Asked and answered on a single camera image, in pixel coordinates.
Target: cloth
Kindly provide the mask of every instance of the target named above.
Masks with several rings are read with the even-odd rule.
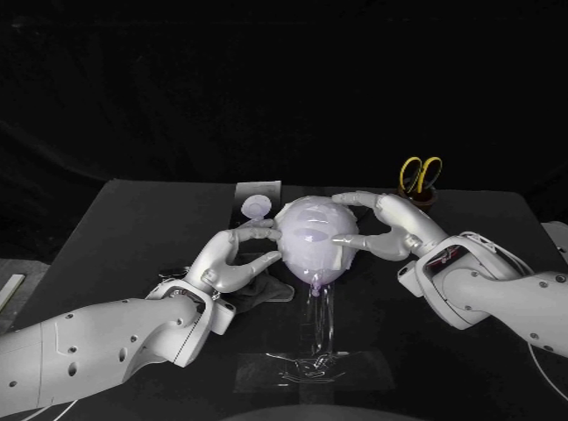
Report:
[[[240,253],[232,265],[250,263],[263,253]],[[235,307],[235,313],[244,313],[264,302],[286,303],[293,299],[294,288],[268,274],[268,268],[253,278],[248,284],[221,298]]]

